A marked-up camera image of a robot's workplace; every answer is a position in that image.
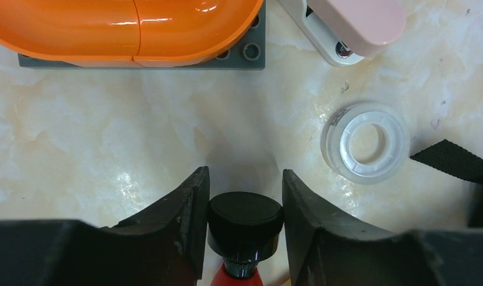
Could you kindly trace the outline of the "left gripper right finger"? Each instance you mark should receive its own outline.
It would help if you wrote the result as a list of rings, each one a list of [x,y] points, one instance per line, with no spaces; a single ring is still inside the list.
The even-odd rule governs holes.
[[[292,285],[483,285],[483,229],[400,234],[364,222],[283,172]]]

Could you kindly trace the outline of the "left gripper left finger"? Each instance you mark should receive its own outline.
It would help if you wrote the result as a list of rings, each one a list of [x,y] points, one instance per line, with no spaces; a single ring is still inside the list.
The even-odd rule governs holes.
[[[203,276],[209,169],[112,227],[0,220],[0,285],[196,285]]]

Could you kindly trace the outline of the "red black stamp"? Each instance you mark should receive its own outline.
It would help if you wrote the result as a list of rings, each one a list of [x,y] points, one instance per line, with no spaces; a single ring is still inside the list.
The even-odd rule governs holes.
[[[252,192],[226,192],[208,204],[208,245],[223,263],[211,284],[262,285],[258,264],[277,250],[282,205]]]

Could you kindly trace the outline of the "cream canvas backpack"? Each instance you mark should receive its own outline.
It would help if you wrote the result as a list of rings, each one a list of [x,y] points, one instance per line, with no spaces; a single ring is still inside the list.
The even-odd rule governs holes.
[[[468,227],[483,228],[483,158],[446,139],[410,158],[455,178],[475,184],[480,197],[473,205]]]

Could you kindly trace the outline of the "pink white eraser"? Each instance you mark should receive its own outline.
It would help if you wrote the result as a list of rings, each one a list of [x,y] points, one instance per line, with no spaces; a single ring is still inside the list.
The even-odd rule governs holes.
[[[406,15],[394,0],[286,0],[283,8],[336,67],[373,58],[402,35]]]

